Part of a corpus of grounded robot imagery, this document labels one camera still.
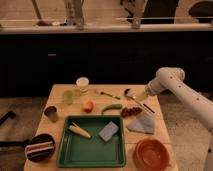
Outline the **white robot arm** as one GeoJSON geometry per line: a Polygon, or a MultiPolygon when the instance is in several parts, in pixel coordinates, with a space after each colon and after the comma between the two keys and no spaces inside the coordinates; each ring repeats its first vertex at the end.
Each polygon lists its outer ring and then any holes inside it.
{"type": "Polygon", "coordinates": [[[136,95],[136,99],[142,101],[148,96],[169,90],[188,106],[204,127],[213,134],[213,102],[187,86],[183,82],[184,79],[185,72],[182,68],[159,68],[155,77],[136,95]]]}

